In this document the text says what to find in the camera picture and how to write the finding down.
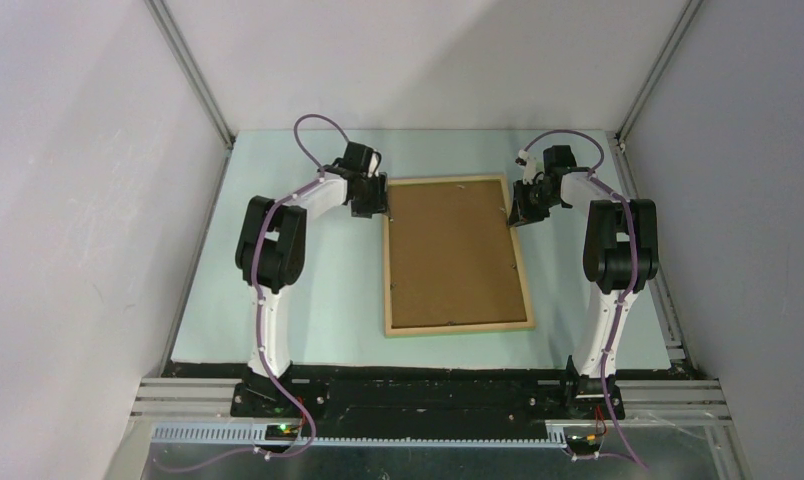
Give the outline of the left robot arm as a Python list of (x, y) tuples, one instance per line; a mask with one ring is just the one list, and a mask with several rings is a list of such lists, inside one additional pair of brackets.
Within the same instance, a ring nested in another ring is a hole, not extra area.
[(243, 280), (254, 290), (254, 345), (245, 388), (270, 416), (294, 403), (293, 388), (280, 380), (292, 364), (288, 301), (307, 256), (309, 224), (333, 208), (347, 206), (356, 218), (389, 213), (388, 176), (382, 154), (348, 142), (341, 157), (319, 168), (316, 178), (280, 199), (253, 197), (235, 252)]

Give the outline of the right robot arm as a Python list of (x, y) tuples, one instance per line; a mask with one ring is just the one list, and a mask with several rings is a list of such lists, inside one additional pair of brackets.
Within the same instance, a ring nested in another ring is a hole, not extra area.
[(523, 176), (513, 185), (509, 226), (541, 222), (556, 206), (586, 217), (582, 267), (591, 285), (589, 325), (568, 358), (559, 392), (563, 411), (584, 418), (613, 398), (626, 319), (658, 272), (656, 205), (628, 199), (578, 166), (568, 145), (545, 149), (541, 162), (522, 150), (516, 162)]

